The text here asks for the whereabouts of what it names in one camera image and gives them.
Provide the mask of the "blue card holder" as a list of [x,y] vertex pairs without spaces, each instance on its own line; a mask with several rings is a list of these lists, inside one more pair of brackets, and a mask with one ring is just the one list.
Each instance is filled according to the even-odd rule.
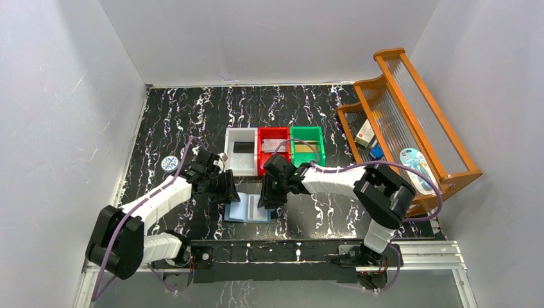
[[240,201],[225,206],[225,220],[238,223],[269,223],[271,210],[259,207],[259,194],[238,193]]

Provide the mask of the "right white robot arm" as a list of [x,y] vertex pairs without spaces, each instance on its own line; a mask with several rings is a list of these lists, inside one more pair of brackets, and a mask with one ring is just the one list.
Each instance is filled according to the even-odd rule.
[[295,166],[274,154],[263,168],[258,206],[265,209],[283,206],[288,194],[327,193],[358,199],[371,218],[361,246],[362,259],[370,266],[386,258],[386,247],[416,196],[415,188],[383,161],[340,168]]

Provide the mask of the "white credit card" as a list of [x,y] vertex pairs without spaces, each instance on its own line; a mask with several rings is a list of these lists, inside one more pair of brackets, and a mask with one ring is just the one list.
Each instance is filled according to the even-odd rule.
[[285,139],[263,139],[261,151],[266,153],[287,153],[287,141]]

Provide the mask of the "white plastic bin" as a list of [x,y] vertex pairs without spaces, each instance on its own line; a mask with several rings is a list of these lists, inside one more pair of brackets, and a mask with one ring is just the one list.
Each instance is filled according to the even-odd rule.
[[234,176],[257,176],[257,128],[227,128],[225,132],[226,168]]

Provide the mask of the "green plastic bin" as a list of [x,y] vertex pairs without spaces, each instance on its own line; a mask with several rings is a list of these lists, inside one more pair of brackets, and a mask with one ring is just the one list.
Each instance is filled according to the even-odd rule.
[[314,160],[319,166],[326,166],[325,142],[320,126],[290,127],[291,162],[298,167]]

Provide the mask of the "red plastic bin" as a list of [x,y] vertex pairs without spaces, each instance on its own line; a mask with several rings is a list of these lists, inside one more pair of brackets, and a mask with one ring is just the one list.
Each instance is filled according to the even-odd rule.
[[284,157],[288,162],[291,161],[291,146],[285,142],[279,147],[281,142],[290,138],[290,128],[288,127],[259,127],[257,139],[257,173],[262,176],[265,173],[264,163],[277,153]]

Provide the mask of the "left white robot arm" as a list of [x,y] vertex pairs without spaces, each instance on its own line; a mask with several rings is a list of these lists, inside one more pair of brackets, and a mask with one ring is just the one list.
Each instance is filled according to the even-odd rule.
[[103,208],[97,218],[86,259],[104,266],[113,276],[125,280],[137,269],[156,261],[185,267],[192,260],[191,241],[173,230],[150,235],[149,229],[167,213],[191,198],[203,195],[219,203],[239,201],[234,175],[227,169],[226,153],[201,150],[182,164],[170,155],[161,161],[167,178],[140,198],[123,205]]

